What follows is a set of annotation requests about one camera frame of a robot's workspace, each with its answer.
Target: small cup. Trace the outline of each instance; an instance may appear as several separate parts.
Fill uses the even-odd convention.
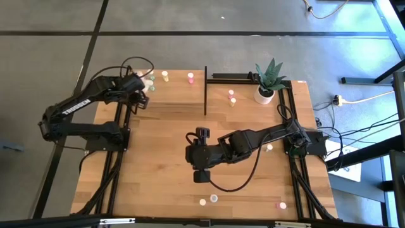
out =
[[[287,208],[287,204],[285,204],[284,202],[276,203],[276,208],[285,210]]]
[[[169,81],[169,76],[168,76],[168,72],[165,70],[165,71],[162,71],[162,76],[163,76],[163,80],[165,81],[165,82],[168,82]]]
[[[205,199],[200,199],[200,205],[201,206],[205,206],[206,203],[207,203],[207,201],[205,201]]]
[[[270,152],[272,149],[273,149],[273,146],[271,144],[267,144],[266,152]]]
[[[232,99],[233,97],[234,97],[234,91],[230,89],[230,90],[228,91],[228,98],[229,98],[229,99]]]
[[[189,78],[189,83],[193,84],[194,83],[194,74],[193,73],[189,73],[187,74],[188,78]]]
[[[215,195],[215,194],[212,194],[212,195],[209,197],[209,200],[210,200],[212,203],[216,203],[216,202],[218,201],[218,196]]]
[[[235,103],[236,103],[236,99],[235,99],[235,98],[232,98],[232,99],[229,101],[229,105],[230,105],[231,107],[235,106]]]

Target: black robotic arm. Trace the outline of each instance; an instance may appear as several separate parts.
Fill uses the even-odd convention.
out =
[[[71,123],[66,121],[66,118],[95,101],[104,101],[106,104],[125,103],[145,109],[149,98],[142,92],[143,88],[145,88],[143,81],[131,71],[129,66],[124,77],[95,77],[80,94],[45,110],[42,120],[39,122],[42,137],[47,141],[56,142],[65,136],[81,136],[87,140],[86,149],[88,150],[122,150],[125,147],[124,142],[128,133],[125,132],[125,129],[121,129],[116,122]]]
[[[188,138],[189,136],[195,136],[196,138],[191,141]],[[185,149],[185,159],[195,170],[194,182],[210,182],[214,187],[221,191],[234,192],[245,187],[253,176],[254,170],[258,163],[259,154],[256,158],[256,163],[254,164],[253,171],[248,180],[237,189],[228,190],[217,186],[211,181],[210,172],[208,169],[221,163],[237,163],[245,160],[252,155],[254,150],[260,149],[262,145],[283,139],[285,137],[289,140],[293,147],[298,149],[306,150],[306,148],[312,144],[307,132],[294,118],[288,119],[283,124],[259,131],[236,130],[228,135],[218,138],[218,144],[213,146],[206,144],[206,139],[209,138],[209,129],[199,127],[196,129],[196,133],[188,133],[186,135],[190,146],[187,146]],[[314,204],[321,217],[323,219],[334,219],[333,216],[331,216],[318,201],[311,188],[298,171],[295,162],[292,162],[290,165],[292,165],[292,175],[298,180],[298,183],[300,183],[309,200],[311,200],[312,204]]]

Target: wooden table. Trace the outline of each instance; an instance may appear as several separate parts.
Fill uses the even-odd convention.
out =
[[[190,85],[187,74],[194,73]],[[193,170],[185,161],[185,135],[196,127],[211,129],[208,144],[238,129],[259,130],[282,123],[276,111],[278,93],[268,105],[253,100],[256,85],[208,84],[207,115],[204,116],[204,71],[168,70],[164,82],[161,70],[155,70],[155,91],[149,91],[149,106],[132,115],[130,146],[121,166],[113,214],[128,217],[216,218],[296,220],[296,206],[288,157],[282,141],[272,143],[273,150],[263,150],[251,182],[235,193],[224,193],[211,184],[193,182]],[[316,128],[315,118],[305,82],[292,81],[298,120],[303,127]],[[235,91],[237,102],[228,104],[228,90]],[[114,119],[116,104],[99,103],[95,124]],[[236,188],[251,173],[255,157],[235,165],[221,164],[211,169],[211,179],[224,188]],[[99,187],[106,152],[88,157],[83,164],[72,212],[80,210]],[[311,188],[333,216],[337,216],[325,164],[315,156],[307,156]],[[209,196],[218,195],[211,203]],[[106,191],[103,211],[106,211]],[[304,192],[302,207],[308,216]],[[206,206],[199,204],[207,201]],[[276,208],[285,202],[286,210]]]

